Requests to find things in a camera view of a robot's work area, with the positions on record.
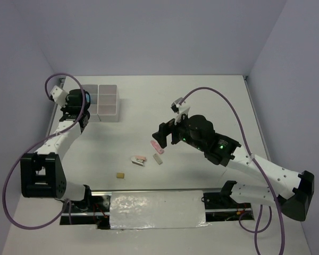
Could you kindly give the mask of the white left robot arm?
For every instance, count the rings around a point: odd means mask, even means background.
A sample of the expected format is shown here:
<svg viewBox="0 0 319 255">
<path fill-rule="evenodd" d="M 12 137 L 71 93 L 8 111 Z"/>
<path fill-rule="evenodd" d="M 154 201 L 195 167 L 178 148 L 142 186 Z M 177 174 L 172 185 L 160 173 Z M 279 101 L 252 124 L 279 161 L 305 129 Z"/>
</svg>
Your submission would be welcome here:
<svg viewBox="0 0 319 255">
<path fill-rule="evenodd" d="M 58 127 L 41 147 L 20 160 L 21 192 L 26 198 L 65 198 L 68 185 L 62 160 L 90 119 L 89 92 L 74 89 L 67 93 L 55 87 L 52 97 L 63 113 Z"/>
</svg>

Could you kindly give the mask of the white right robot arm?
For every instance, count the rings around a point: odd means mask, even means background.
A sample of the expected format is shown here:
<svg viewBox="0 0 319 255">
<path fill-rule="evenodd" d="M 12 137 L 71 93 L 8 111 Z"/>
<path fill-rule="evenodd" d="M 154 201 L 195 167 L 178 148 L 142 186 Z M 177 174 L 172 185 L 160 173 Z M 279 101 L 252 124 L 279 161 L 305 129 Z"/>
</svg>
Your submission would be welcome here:
<svg viewBox="0 0 319 255">
<path fill-rule="evenodd" d="M 237 203 L 260 203 L 279 208 L 285 216 L 303 222 L 314 194 L 315 176 L 309 171 L 288 170 L 269 160 L 247 152 L 238 141 L 216 133 L 212 122 L 202 115 L 184 116 L 161 123 L 152 137 L 161 148 L 184 142 L 199 151 L 214 165 L 242 172 L 262 183 L 250 186 L 239 181 L 226 181 L 221 190 L 221 204 L 227 208 Z"/>
</svg>

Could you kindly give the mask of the grey white eraser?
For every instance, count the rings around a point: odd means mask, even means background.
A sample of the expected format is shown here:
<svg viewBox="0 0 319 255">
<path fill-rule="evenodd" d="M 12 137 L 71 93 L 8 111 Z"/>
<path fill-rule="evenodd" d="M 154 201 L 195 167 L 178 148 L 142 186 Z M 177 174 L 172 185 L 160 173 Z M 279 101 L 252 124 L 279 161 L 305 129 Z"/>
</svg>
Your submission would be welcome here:
<svg viewBox="0 0 319 255">
<path fill-rule="evenodd" d="M 160 156 L 158 154 L 153 154 L 153 158 L 155 159 L 155 161 L 161 165 L 163 163 L 162 159 L 160 158 Z"/>
</svg>

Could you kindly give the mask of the pink mini stapler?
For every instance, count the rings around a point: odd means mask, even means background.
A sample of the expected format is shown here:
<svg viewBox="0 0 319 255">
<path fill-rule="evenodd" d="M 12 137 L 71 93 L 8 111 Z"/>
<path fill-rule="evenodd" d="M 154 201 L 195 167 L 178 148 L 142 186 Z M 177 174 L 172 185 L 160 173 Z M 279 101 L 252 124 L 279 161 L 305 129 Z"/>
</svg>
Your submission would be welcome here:
<svg viewBox="0 0 319 255">
<path fill-rule="evenodd" d="M 131 157 L 131 162 L 135 165 L 144 167 L 145 166 L 145 162 L 147 161 L 147 158 L 144 156 L 132 156 Z"/>
</svg>

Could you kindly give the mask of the yellow eraser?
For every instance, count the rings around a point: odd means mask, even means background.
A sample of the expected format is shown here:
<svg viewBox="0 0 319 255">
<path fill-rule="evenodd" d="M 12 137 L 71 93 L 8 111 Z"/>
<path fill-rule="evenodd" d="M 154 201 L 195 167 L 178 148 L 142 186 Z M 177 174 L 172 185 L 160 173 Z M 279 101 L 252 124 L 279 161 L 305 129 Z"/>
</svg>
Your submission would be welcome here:
<svg viewBox="0 0 319 255">
<path fill-rule="evenodd" d="M 125 178 L 125 174 L 124 173 L 117 173 L 116 174 L 116 178 L 117 179 L 124 179 Z"/>
</svg>

